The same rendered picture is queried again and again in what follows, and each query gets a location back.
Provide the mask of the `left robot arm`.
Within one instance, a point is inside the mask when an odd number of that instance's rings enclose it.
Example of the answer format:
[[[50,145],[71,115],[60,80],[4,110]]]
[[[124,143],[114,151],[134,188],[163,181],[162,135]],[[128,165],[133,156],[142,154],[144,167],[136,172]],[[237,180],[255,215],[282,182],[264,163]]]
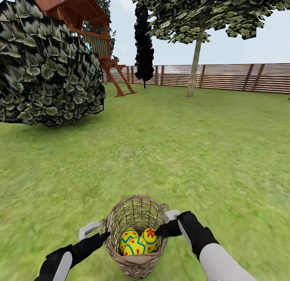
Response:
[[[68,245],[48,254],[40,269],[39,277],[34,281],[65,281],[69,270],[92,252],[100,248],[111,233],[96,233],[89,237],[89,233],[98,229],[101,223],[94,221],[79,230],[79,242]]]

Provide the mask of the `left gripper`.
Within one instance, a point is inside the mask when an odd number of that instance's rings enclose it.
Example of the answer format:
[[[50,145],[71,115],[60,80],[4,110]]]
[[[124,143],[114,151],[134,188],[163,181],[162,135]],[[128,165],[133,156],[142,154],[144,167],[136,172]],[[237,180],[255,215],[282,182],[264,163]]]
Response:
[[[92,237],[86,238],[78,242],[78,244],[80,244],[83,248],[83,257],[81,261],[87,258],[96,249],[100,248],[104,244],[104,241],[106,241],[107,238],[110,237],[110,235],[111,235],[110,232],[101,233],[101,234],[99,234],[98,232]]]

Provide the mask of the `easter egg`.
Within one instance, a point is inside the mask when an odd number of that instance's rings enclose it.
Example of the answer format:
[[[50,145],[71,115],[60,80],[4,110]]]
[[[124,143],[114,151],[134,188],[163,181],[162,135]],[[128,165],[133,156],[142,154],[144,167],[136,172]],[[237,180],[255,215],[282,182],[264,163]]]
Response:
[[[158,246],[158,236],[156,236],[154,232],[155,230],[153,228],[147,228],[140,234],[147,243],[149,253],[155,253]]]
[[[121,239],[119,242],[119,249],[121,250],[122,256],[127,256],[123,255],[124,249],[128,242],[134,237],[140,237],[140,233],[137,230],[132,229],[132,227],[127,227],[123,230],[123,234],[121,235]]]
[[[123,255],[148,254],[149,249],[145,240],[140,237],[132,238],[124,249]]]

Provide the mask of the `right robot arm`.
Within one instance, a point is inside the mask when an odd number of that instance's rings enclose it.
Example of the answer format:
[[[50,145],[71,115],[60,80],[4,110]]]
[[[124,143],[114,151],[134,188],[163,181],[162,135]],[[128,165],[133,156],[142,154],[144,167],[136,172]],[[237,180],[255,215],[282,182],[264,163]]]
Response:
[[[182,235],[203,268],[207,281],[257,281],[240,266],[214,238],[207,226],[198,222],[191,211],[166,211],[167,223],[155,230],[156,236]]]

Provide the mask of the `wicker basket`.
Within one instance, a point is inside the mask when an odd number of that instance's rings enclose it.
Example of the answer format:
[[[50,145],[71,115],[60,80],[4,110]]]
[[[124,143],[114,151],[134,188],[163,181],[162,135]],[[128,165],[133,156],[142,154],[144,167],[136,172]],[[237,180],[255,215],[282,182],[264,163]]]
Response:
[[[147,278],[152,273],[153,269],[158,263],[158,260],[161,258],[167,248],[169,237],[162,238],[162,236],[158,236],[158,246],[155,253],[122,256],[121,250],[119,249],[119,242],[121,239],[121,235],[123,234],[123,228],[121,227],[121,225],[124,220],[126,225],[130,224],[130,221],[128,219],[129,215],[126,213],[128,209],[125,205],[125,202],[129,202],[130,200],[130,206],[132,206],[130,211],[132,212],[131,216],[133,217],[133,220],[131,221],[131,223],[133,224],[132,229],[135,229],[138,232],[145,231],[145,229],[147,228],[153,228],[154,230],[157,230],[160,225],[166,224],[166,211],[170,211],[170,209],[167,203],[159,204],[149,196],[132,195],[130,197],[120,200],[117,204],[115,204],[114,208],[107,216],[107,218],[101,221],[99,231],[101,232],[105,227],[104,233],[111,233],[110,237],[108,237],[107,240],[104,241],[106,249],[111,258],[115,260],[117,265],[121,268],[123,273],[127,275],[128,278],[142,280],[143,278]],[[136,225],[137,220],[134,200],[138,200],[141,209],[144,209],[146,201],[153,205],[153,209],[156,211],[156,217],[153,224],[151,224],[152,222],[148,219],[145,221],[146,226]],[[119,208],[122,209],[118,214],[117,210]],[[162,215],[162,217],[160,216],[160,214]],[[121,218],[122,215],[124,216]]]

